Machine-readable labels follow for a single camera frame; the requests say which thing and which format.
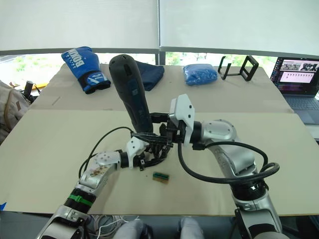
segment table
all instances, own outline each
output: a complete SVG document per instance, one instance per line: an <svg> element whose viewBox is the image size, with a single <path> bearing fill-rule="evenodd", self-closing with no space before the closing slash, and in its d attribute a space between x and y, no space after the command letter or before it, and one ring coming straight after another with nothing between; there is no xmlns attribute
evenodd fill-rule
<svg viewBox="0 0 319 239"><path fill-rule="evenodd" d="M266 179L279 215L319 214L319 192L310 184L318 179L319 147L296 114L195 115L199 121L214 119L232 122L243 142L280 164L280 171ZM7 202L7 211L53 213L73 189L78 168L96 141L121 125L132 126L124 111L29 110L0 146L0 204ZM128 140L126 130L118 131L97 152L124 148ZM183 155L198 173L222 176L209 150L188 147ZM256 162L260 169L258 155ZM153 181L154 171L169 174L169 184ZM186 174L175 145L169 157L153 168L143 172L127 168L113 174L90 213L217 216L233 215L234 209L229 186Z"/></svg>
<svg viewBox="0 0 319 239"><path fill-rule="evenodd" d="M101 64L103 73L111 79L108 65ZM231 67L232 73L239 67ZM197 112L293 112L279 90L259 67L253 79L245 82L241 76L227 77L212 84L187 86L181 66L165 66L159 83L146 92L150 112L167 112L170 101L187 93ZM114 85L86 95L69 68L64 64L52 78L32 109L54 110L115 110L125 111Z"/></svg>

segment metal bracket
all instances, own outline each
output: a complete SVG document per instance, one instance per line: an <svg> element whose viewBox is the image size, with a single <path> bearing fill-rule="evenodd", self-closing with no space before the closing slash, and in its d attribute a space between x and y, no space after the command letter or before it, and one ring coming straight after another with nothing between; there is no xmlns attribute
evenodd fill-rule
<svg viewBox="0 0 319 239"><path fill-rule="evenodd" d="M229 68L230 68L230 66L231 66L231 63L228 63L227 68L226 68L226 71L225 71L225 73L223 74L223 73L220 72L220 69L222 68L221 66L222 66L222 64L223 64L223 61L224 61L225 57L226 57L226 56L223 56L223 57L221 58L220 63L219 63L219 67L218 67L218 73L220 74L220 77L221 77L223 80L225 80L227 76L239 76L239 75L241 75L241 76L244 78L245 81L250 81L250 80L253 78L253 75L255 74L255 72L256 72L256 70L257 70L257 68L258 68L258 66L259 66L258 62L255 60L254 57L252 57L252 56L246 56L246 58L245 58L245 60L244 60L244 63L243 63L243 65L242 65L241 68L240 68L239 73L229 74L228 71L229 71ZM246 66L246 64L247 64L247 61L249 61L249 62L253 65L253 67L252 67L252 69L250 70L250 72L248 72L247 69L245 68L245 66Z"/></svg>

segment blue boxing glove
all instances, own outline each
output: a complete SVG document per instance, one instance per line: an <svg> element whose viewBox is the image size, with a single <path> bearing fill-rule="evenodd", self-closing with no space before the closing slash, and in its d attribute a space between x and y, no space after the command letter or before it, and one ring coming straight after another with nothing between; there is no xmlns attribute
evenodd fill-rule
<svg viewBox="0 0 319 239"><path fill-rule="evenodd" d="M61 57L86 94L110 87L111 82L101 72L99 58L90 47L71 49L62 53Z"/></svg>

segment laptop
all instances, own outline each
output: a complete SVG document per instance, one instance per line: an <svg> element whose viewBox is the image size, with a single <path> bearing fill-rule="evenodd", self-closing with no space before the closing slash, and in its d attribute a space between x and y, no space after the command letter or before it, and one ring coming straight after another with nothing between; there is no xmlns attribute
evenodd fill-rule
<svg viewBox="0 0 319 239"><path fill-rule="evenodd" d="M305 124L319 124L319 59L279 57L270 77Z"/></svg>

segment white roller shade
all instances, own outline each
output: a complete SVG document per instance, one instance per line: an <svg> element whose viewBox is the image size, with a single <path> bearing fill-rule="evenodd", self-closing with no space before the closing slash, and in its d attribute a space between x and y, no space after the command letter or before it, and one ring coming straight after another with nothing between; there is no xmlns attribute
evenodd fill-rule
<svg viewBox="0 0 319 239"><path fill-rule="evenodd" d="M157 0L0 0L2 55L84 45L151 53L158 38Z"/></svg>
<svg viewBox="0 0 319 239"><path fill-rule="evenodd" d="M319 56L319 0L160 0L160 50Z"/></svg>

